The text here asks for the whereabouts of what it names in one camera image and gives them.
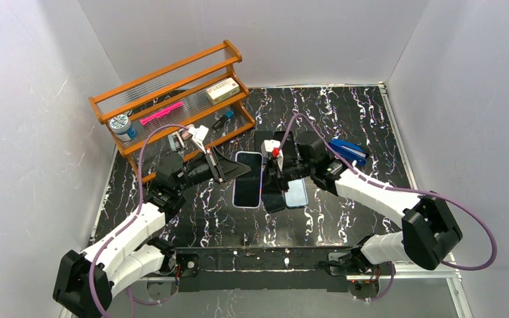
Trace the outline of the black phone case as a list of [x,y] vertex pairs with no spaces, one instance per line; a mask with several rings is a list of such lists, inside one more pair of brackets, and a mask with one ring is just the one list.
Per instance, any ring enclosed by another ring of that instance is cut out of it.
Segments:
[[273,133],[273,137],[277,141],[282,141],[282,139],[286,136],[286,140],[282,147],[283,153],[290,153],[291,156],[296,155],[296,144],[294,142],[294,136],[292,132],[286,133],[285,131],[278,131]]

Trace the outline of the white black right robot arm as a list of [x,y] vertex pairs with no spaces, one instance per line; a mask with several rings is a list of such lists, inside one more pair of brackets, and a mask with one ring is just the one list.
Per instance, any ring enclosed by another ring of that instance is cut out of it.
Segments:
[[287,191],[290,181],[309,177],[319,189],[360,203],[400,228],[396,233],[369,235],[351,248],[348,264],[354,270],[397,261],[434,270],[463,238],[448,205],[434,193],[394,191],[332,154],[316,132],[303,132],[297,145],[299,154],[290,156],[279,148],[280,141],[262,142],[267,190]]

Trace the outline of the black phone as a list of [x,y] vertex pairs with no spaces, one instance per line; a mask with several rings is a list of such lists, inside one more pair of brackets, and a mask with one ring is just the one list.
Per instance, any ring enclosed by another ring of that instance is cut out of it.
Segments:
[[254,151],[262,152],[262,145],[265,140],[272,140],[274,133],[272,131],[256,131],[254,133]]
[[262,203],[267,213],[272,214],[286,208],[286,202],[282,193],[262,194]]

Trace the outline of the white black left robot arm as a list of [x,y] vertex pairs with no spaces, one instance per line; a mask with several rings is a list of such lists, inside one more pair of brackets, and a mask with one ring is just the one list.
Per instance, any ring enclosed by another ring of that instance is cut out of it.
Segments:
[[76,317],[106,317],[118,293],[168,263],[171,244],[152,235],[181,210],[182,191],[207,180],[228,182],[250,171],[215,147],[188,162],[177,152],[161,156],[136,210],[98,242],[63,255],[53,300]]

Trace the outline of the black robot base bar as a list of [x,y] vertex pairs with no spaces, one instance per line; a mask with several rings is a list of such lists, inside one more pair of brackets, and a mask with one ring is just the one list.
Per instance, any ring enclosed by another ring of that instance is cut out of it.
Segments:
[[370,265],[349,247],[176,248],[154,282],[176,279],[181,292],[326,290],[374,298],[390,265]]

